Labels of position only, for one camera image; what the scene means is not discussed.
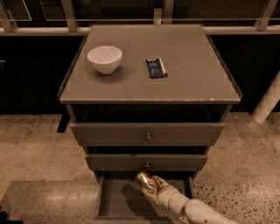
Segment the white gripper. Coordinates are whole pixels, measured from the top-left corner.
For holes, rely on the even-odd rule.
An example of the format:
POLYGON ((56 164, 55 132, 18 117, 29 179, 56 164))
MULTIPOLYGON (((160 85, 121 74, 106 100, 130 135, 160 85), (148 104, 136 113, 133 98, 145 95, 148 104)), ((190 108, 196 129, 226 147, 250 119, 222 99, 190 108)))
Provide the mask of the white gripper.
POLYGON ((168 183, 159 176, 153 175, 152 178, 157 183, 157 189, 160 191, 157 193, 155 189, 147 189, 143 187, 143 195, 149 201, 156 204, 159 203, 160 206, 164 206, 170 211, 181 211, 190 199, 173 185, 168 185, 168 183))

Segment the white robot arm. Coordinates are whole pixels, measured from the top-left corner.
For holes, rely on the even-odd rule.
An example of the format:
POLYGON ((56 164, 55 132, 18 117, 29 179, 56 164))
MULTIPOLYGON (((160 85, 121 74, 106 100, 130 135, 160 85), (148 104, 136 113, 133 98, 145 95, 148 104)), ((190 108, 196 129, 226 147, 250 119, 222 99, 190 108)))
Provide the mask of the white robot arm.
POLYGON ((280 224, 280 122, 276 76, 254 112, 227 112, 226 128, 210 150, 189 199, 158 176, 142 183, 150 201, 184 224, 280 224))

